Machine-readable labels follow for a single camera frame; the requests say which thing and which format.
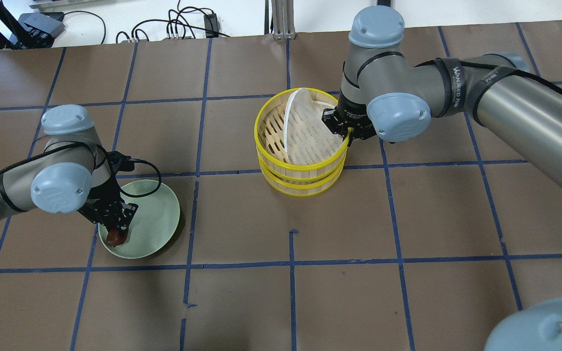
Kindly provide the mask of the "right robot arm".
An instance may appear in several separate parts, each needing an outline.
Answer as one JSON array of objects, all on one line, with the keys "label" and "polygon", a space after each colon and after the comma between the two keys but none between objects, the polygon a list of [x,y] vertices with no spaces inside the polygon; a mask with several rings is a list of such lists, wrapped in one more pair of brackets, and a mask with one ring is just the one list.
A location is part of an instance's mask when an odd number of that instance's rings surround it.
[{"label": "right robot arm", "polygon": [[325,124],[376,147],[413,350],[562,351],[562,88],[529,53],[473,58],[447,32],[403,43],[357,13]]}]

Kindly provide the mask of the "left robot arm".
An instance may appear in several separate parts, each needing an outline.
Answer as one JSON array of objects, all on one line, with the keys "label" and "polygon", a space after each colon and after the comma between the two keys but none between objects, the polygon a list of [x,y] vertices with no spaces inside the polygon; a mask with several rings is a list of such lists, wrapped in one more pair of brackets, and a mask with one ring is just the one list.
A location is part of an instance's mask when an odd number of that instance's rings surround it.
[{"label": "left robot arm", "polygon": [[123,244],[138,210],[123,200],[116,180],[129,158],[103,147],[85,107],[54,107],[41,125],[49,138],[44,152],[0,170],[0,221],[35,208],[78,212],[107,229],[110,246]]}]

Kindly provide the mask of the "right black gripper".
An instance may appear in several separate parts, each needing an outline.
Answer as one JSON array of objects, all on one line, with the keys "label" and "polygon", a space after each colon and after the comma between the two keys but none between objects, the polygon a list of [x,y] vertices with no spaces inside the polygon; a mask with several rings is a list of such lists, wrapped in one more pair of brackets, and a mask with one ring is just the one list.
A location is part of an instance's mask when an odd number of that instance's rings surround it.
[{"label": "right black gripper", "polygon": [[367,105],[349,100],[344,95],[339,96],[337,106],[324,109],[321,120],[331,133],[345,138],[346,147],[352,146],[352,141],[357,138],[368,140],[377,135],[368,117]]}]

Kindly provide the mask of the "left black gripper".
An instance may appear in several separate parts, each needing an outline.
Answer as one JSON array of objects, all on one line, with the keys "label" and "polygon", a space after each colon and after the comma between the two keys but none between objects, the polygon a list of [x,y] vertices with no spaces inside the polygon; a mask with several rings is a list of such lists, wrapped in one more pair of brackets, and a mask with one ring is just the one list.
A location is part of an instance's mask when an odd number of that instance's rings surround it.
[{"label": "left black gripper", "polygon": [[125,165],[127,171],[134,169],[131,157],[118,151],[106,153],[106,160],[101,165],[108,170],[107,180],[90,189],[89,195],[78,213],[90,222],[101,225],[101,238],[113,239],[116,227],[120,227],[120,238],[127,239],[129,227],[138,211],[138,204],[127,203],[122,198],[121,188],[116,180],[116,173]]}]

